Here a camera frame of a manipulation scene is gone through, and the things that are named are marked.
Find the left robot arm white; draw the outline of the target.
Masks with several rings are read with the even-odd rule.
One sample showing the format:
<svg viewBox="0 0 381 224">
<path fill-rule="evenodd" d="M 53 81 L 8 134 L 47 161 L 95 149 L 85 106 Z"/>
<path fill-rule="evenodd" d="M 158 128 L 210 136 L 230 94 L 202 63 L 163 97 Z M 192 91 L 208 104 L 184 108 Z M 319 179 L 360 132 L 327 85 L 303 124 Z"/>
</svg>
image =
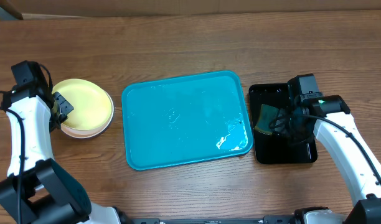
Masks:
<svg viewBox="0 0 381 224">
<path fill-rule="evenodd" d="M 90 201 L 85 189 L 54 160 L 51 112 L 39 96 L 7 110 L 12 157 L 0 181 L 0 205 L 17 223 L 121 223 L 117 210 Z"/>
</svg>

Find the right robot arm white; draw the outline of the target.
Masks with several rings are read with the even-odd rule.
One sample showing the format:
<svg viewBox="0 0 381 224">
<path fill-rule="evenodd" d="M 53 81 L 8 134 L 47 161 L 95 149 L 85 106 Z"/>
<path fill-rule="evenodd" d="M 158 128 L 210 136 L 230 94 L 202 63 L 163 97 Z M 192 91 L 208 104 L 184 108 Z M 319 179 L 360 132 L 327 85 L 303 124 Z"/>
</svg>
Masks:
<svg viewBox="0 0 381 224">
<path fill-rule="evenodd" d="M 299 212 L 300 223 L 381 223 L 381 164 L 364 141 L 354 117 L 339 95 L 301 100 L 288 114 L 269 123 L 278 134 L 313 135 L 331 156 L 350 193 L 347 216 L 330 210 Z"/>
</svg>

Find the yellow green sponge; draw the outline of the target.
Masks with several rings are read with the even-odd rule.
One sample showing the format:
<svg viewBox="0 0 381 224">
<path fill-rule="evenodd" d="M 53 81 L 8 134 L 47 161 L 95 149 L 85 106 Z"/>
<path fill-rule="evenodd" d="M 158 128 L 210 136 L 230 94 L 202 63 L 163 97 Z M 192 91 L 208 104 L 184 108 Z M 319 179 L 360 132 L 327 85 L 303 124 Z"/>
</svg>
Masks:
<svg viewBox="0 0 381 224">
<path fill-rule="evenodd" d="M 282 112 L 282 109 L 262 104 L 258 120 L 253 129 L 259 133 L 271 136 L 273 134 L 273 130 L 270 128 L 270 123 Z"/>
</svg>

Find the white plate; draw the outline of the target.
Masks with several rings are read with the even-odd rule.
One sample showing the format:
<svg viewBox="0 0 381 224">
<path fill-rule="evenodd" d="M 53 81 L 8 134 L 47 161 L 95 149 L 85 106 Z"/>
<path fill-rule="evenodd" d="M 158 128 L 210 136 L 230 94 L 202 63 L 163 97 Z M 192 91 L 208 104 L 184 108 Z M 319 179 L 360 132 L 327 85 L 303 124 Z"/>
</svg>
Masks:
<svg viewBox="0 0 381 224">
<path fill-rule="evenodd" d="M 77 130 L 63 124 L 61 125 L 61 130 L 66 135 L 76 139 L 90 139 L 90 138 L 95 138 L 98 135 L 102 134 L 109 127 L 114 116 L 114 102 L 110 95 L 108 95 L 108 97 L 110 99 L 110 104 L 111 104 L 111 114 L 108 120 L 102 126 L 100 126 L 99 128 L 90 129 L 90 130 Z"/>
</svg>

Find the yellow-green plate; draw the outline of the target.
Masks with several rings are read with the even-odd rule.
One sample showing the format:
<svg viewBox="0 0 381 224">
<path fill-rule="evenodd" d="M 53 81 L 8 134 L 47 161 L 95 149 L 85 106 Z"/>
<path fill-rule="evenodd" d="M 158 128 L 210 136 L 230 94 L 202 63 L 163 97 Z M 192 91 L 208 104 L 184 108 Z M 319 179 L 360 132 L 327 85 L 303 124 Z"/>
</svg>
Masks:
<svg viewBox="0 0 381 224">
<path fill-rule="evenodd" d="M 59 82 L 53 92 L 59 92 L 72 106 L 63 122 L 69 128 L 90 131 L 108 124 L 113 115 L 112 100 L 98 85 L 72 78 Z"/>
</svg>

